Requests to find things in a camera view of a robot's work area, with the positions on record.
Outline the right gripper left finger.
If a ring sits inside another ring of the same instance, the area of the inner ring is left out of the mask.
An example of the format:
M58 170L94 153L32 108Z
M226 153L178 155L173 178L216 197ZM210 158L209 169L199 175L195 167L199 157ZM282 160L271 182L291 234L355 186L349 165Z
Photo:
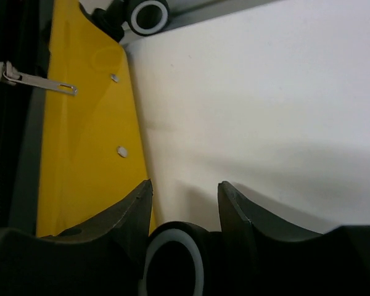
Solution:
M57 236L0 228L0 295L136 295L144 271L153 188Z

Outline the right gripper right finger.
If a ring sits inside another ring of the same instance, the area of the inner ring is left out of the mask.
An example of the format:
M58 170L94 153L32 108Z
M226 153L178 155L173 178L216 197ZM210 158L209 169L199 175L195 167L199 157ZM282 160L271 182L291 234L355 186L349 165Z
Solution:
M218 185L225 255L238 295L370 295L370 225L320 234Z

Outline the yellow suitcase with dark lining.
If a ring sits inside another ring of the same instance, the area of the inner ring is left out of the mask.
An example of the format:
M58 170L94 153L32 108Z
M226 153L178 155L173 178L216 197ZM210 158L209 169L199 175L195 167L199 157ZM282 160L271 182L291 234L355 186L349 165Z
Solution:
M165 1L0 1L0 228L57 236L150 180L126 52L128 23L159 32ZM209 233L150 218L136 295L211 295Z

